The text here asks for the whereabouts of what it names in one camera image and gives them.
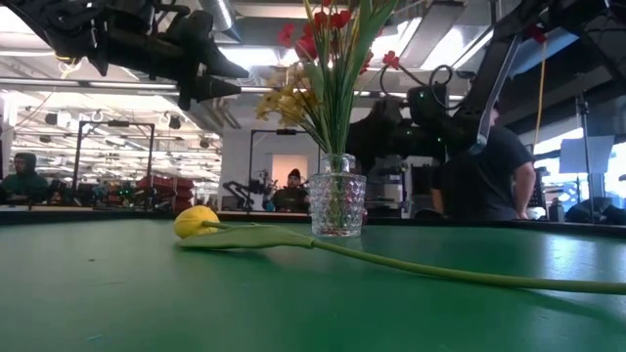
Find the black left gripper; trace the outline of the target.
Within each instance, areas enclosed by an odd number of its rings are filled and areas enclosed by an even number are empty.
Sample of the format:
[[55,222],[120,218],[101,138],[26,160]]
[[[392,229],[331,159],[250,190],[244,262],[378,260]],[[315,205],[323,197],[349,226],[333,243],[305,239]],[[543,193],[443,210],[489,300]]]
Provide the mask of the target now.
[[192,100],[239,95],[240,86],[211,76],[248,78],[209,41],[212,27],[210,13],[174,1],[107,1],[97,21],[97,68],[105,73],[112,64],[173,80],[182,110]]

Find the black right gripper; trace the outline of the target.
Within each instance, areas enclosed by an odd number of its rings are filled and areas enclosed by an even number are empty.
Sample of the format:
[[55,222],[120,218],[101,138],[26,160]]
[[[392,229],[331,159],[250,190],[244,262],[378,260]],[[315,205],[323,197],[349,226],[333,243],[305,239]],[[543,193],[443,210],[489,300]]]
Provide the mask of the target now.
[[383,158],[397,154],[407,157],[408,150],[394,135],[399,131],[406,104],[398,97],[385,96],[377,100],[368,115],[349,125],[345,152],[357,159]]

